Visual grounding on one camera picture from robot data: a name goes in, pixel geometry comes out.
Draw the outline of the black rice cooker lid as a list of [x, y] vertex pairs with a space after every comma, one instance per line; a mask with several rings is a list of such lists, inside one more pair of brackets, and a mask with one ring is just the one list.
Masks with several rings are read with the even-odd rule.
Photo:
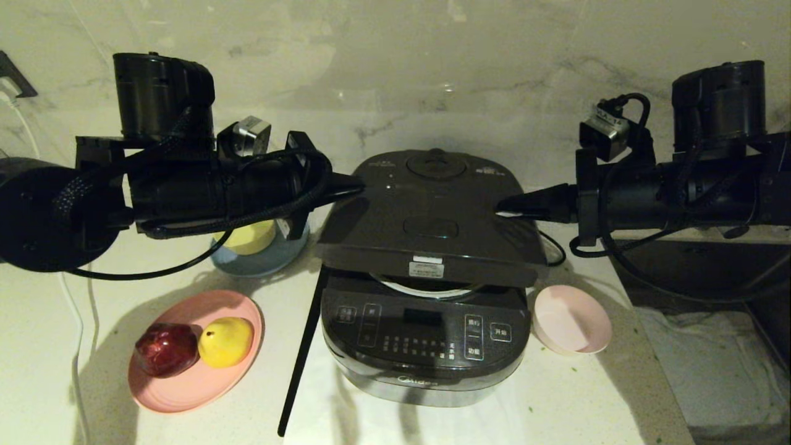
[[522, 194], [502, 164], [444, 150], [398, 150], [354, 171], [362, 193], [332, 206], [317, 242], [324, 265], [388, 277], [531, 287], [546, 275], [531, 221], [496, 214]]

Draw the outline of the pale pink bowl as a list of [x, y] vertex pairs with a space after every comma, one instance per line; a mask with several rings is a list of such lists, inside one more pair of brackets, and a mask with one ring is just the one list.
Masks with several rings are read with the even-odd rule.
[[613, 338], [604, 307], [584, 290], [568, 285], [537, 293], [531, 330], [545, 347], [566, 357], [600, 353]]

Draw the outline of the yellow bowl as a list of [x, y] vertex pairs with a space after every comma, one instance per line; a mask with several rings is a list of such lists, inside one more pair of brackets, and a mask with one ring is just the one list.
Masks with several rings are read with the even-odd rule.
[[260, 221], [235, 229], [223, 247], [237, 255], [254, 255], [266, 250], [274, 242], [277, 229], [273, 221]]

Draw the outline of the white inner pot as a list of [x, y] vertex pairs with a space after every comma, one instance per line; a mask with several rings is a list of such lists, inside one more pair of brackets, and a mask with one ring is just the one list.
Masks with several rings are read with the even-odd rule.
[[452, 301], [469, 298], [486, 285], [469, 282], [430, 281], [423, 278], [385, 276], [368, 273], [371, 279], [401, 295], [435, 301]]

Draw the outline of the blue plate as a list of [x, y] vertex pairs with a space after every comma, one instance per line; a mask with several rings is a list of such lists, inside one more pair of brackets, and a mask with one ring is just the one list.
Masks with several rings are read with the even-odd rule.
[[288, 229], [285, 222], [274, 220], [277, 229], [274, 242], [260, 253], [254, 255], [237, 255], [221, 246], [211, 256], [210, 260], [215, 267], [234, 277], [265, 277], [273, 275], [293, 262], [304, 250], [309, 239], [309, 226], [305, 226], [299, 239], [289, 240]]

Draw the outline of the stainless steel sink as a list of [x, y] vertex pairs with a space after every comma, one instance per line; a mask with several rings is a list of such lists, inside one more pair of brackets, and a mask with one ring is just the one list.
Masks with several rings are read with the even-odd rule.
[[667, 240], [627, 254], [638, 269], [656, 281], [685, 291], [759, 290], [761, 296], [732, 304], [687, 302], [663, 295], [615, 270], [633, 306], [664, 315], [740, 311], [749, 315], [769, 352], [791, 379], [791, 245], [725, 244]]

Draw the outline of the yellow pear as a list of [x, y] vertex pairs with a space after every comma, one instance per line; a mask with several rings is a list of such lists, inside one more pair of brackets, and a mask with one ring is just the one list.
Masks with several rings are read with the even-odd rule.
[[239, 316], [223, 316], [211, 322], [198, 338], [198, 353], [209, 367], [226, 368], [241, 363], [253, 344], [251, 321]]

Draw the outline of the black tray edge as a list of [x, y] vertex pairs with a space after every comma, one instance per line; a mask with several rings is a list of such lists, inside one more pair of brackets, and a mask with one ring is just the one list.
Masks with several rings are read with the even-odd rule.
[[286, 392], [284, 404], [282, 406], [279, 425], [277, 426], [277, 436], [280, 438], [285, 438], [286, 436], [289, 418], [293, 411], [294, 403], [300, 386], [300, 380], [302, 380], [302, 375], [308, 360], [311, 344], [313, 343], [313, 336], [315, 335], [316, 328], [319, 324], [321, 298], [324, 288], [327, 285], [328, 278], [328, 269], [325, 267], [325, 265], [322, 265], [319, 271], [313, 298], [311, 299], [302, 338], [300, 339], [300, 345], [294, 363], [293, 372], [291, 379], [289, 380], [289, 387]]

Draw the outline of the white cloth in sink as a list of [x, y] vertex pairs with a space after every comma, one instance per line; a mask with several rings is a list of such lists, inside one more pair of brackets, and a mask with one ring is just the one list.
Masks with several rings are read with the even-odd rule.
[[696, 445], [791, 445], [791, 379], [749, 315], [636, 311]]

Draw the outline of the red apple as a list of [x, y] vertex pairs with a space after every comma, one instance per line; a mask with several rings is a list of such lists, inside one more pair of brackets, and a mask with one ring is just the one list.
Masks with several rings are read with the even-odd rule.
[[158, 322], [147, 327], [135, 342], [132, 361], [150, 377], [170, 378], [187, 371], [199, 358], [193, 326]]

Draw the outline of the pink plate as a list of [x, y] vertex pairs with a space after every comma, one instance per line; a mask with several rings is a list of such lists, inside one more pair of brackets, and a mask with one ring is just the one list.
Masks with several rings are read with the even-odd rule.
[[154, 378], [133, 363], [132, 354], [127, 382], [135, 402], [153, 412], [189, 412], [214, 402], [239, 383], [254, 363], [264, 333], [263, 316], [250, 298], [231, 290], [204, 291], [171, 306], [152, 324], [189, 324], [200, 338], [206, 326], [223, 316], [239, 316], [251, 321], [255, 333], [245, 360], [233, 367], [214, 368], [199, 358], [195, 365], [179, 375]]

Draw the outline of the black wall socket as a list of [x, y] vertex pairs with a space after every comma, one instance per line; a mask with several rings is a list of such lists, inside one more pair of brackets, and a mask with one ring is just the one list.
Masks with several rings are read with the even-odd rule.
[[0, 92], [7, 94], [13, 100], [39, 96], [36, 88], [12, 62], [11, 57], [2, 50], [0, 50]]

